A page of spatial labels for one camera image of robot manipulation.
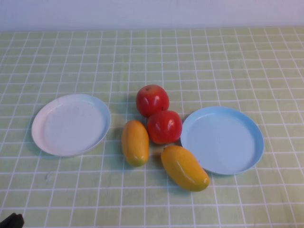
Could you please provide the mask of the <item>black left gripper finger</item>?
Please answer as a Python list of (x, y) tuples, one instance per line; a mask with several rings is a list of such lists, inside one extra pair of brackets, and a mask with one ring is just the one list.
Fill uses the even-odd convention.
[(15, 213), (12, 213), (0, 223), (0, 228), (12, 228), (15, 225)]
[(24, 219), (22, 214), (17, 214), (15, 216), (14, 228), (23, 228), (23, 225), (24, 225)]

